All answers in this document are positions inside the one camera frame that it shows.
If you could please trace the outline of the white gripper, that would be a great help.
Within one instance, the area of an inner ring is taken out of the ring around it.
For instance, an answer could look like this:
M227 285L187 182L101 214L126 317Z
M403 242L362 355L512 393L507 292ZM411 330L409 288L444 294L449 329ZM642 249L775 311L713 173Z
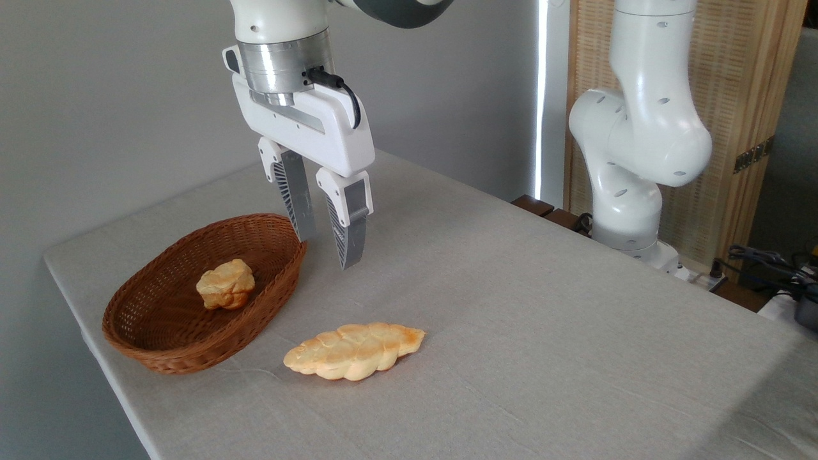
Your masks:
M289 105L275 105L272 94L249 87L238 46L223 49L222 58L231 71L243 119L263 136L258 151L264 173L281 193L299 241L316 235L303 155L325 167L316 173L316 181L327 198L340 266L356 265L364 253L366 219L374 210L365 169L376 153L365 110L360 108L360 123L354 128L356 117L347 91L321 85L286 95Z

